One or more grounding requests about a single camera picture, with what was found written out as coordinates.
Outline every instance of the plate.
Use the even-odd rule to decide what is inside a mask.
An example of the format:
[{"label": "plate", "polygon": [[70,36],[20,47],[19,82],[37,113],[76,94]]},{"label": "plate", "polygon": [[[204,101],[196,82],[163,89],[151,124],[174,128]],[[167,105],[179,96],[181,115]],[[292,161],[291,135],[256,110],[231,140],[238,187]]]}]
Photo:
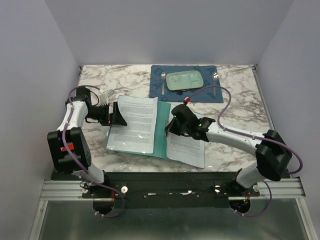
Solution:
[{"label": "plate", "polygon": [[195,70],[168,73],[165,80],[170,91],[197,89],[204,85],[201,73]]}]

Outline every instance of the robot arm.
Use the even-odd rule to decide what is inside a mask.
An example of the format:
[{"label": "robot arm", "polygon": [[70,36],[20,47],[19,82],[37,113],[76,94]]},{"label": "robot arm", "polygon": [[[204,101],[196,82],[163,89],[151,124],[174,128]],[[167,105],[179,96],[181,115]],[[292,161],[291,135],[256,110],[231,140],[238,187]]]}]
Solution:
[{"label": "robot arm", "polygon": [[[260,140],[268,138],[284,144],[276,131],[245,132],[226,125],[221,128],[214,119],[208,117],[198,119],[185,104],[176,106],[171,113],[174,117],[165,128],[166,134],[170,132],[178,136],[190,136],[195,140],[226,144],[256,157],[254,164],[237,172],[230,183],[230,191],[244,192],[253,184],[264,179],[280,181],[285,173],[292,157],[291,152],[275,143]],[[253,137],[235,134],[225,129],[242,132],[244,135],[247,133]]]},{"label": "robot arm", "polygon": [[[56,131],[49,132],[47,135],[54,168],[58,172],[73,174],[89,182],[104,183],[105,175],[103,170],[97,168],[91,162],[91,153],[82,132],[84,120],[87,118],[97,120],[102,126],[110,126],[112,124],[126,126],[127,123],[119,112],[117,102],[113,103],[112,113],[109,113],[108,104],[92,106],[91,92],[86,87],[79,87],[76,90],[76,96],[72,97],[71,100],[73,106],[69,101],[65,103],[66,114],[62,124]],[[73,114],[68,122],[72,107],[74,108]],[[87,170],[87,173],[77,165],[63,144],[62,133],[67,122],[68,126],[65,132],[66,142],[76,159]]]}]

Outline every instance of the black cable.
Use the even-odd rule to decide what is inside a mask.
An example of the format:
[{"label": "black cable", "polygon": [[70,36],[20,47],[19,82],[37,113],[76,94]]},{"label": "black cable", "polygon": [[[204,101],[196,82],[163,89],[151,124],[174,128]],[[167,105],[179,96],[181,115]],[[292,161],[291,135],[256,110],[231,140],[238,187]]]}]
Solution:
[{"label": "black cable", "polygon": [[98,99],[98,102],[95,105],[92,105],[93,107],[95,107],[95,106],[97,106],[99,104],[100,100],[99,100],[98,95],[94,91],[90,90],[90,92],[93,93],[96,96],[96,98]]},{"label": "black cable", "polygon": [[80,188],[82,188],[82,189],[89,190],[88,186],[86,185],[86,181],[81,181],[81,182],[79,183],[79,186],[80,186]]}]

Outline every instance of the green folder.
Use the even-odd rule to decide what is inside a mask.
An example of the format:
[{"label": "green folder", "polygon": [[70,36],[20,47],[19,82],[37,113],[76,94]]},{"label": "green folder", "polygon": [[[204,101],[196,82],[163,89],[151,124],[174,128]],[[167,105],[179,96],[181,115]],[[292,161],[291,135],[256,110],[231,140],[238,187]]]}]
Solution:
[{"label": "green folder", "polygon": [[[120,151],[122,153],[131,153],[131,154],[139,154],[139,155],[147,155],[162,159],[167,158],[167,138],[165,135],[165,127],[167,125],[167,121],[170,116],[170,107],[171,104],[164,101],[157,102],[157,112],[156,112],[156,122],[155,122],[155,130],[154,130],[154,141],[153,141],[153,153],[142,153],[142,152],[133,152],[133,151]],[[109,140],[110,131],[106,140],[105,148],[107,148],[108,140]]]}]

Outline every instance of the screw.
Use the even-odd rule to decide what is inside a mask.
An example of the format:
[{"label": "screw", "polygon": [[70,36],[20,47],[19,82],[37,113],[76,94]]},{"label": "screw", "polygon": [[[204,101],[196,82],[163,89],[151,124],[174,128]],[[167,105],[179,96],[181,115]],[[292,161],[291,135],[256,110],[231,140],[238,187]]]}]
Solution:
[{"label": "screw", "polygon": [[218,193],[220,193],[220,191],[221,191],[222,189],[221,189],[221,187],[219,186],[219,185],[215,185],[214,186],[214,191],[218,194]]},{"label": "screw", "polygon": [[258,185],[253,185],[253,191],[255,191],[256,193],[260,191],[260,187]]},{"label": "screw", "polygon": [[121,188],[121,192],[122,192],[123,194],[127,193],[127,192],[128,192],[127,186],[123,186],[123,187]]}]

